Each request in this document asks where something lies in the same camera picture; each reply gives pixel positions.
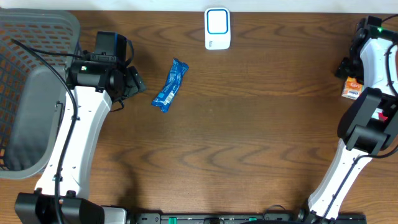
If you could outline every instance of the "orange box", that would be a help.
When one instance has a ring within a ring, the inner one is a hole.
[[[342,97],[356,100],[362,93],[363,86],[359,84],[355,78],[348,77],[344,83]]]

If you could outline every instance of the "wood grain tabletop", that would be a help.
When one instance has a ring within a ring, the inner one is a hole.
[[[273,204],[300,208],[318,187],[353,102],[333,74],[364,15],[231,13],[231,47],[209,51],[203,13],[72,13],[83,49],[94,49],[99,30],[131,39],[147,85],[104,122],[92,202],[134,212],[262,213]],[[386,27],[398,30],[398,19]],[[173,58],[190,68],[164,114],[150,103]],[[372,161],[341,211],[398,223],[397,170],[398,156]],[[19,223],[17,194],[33,192],[38,178],[0,180],[0,223]]]

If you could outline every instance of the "blue packet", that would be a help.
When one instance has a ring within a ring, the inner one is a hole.
[[[162,91],[152,101],[152,105],[160,107],[163,113],[167,113],[172,104],[175,95],[180,89],[182,77],[187,72],[189,66],[186,63],[180,62],[178,59],[173,59],[173,66],[169,71],[166,84]]]

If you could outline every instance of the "white card reader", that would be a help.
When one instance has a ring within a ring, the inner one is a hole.
[[[208,50],[227,49],[231,45],[231,19],[223,7],[205,11],[205,47]]]

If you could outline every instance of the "white background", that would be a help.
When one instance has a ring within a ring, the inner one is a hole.
[[[398,13],[398,0],[0,0],[0,7],[69,10]]]

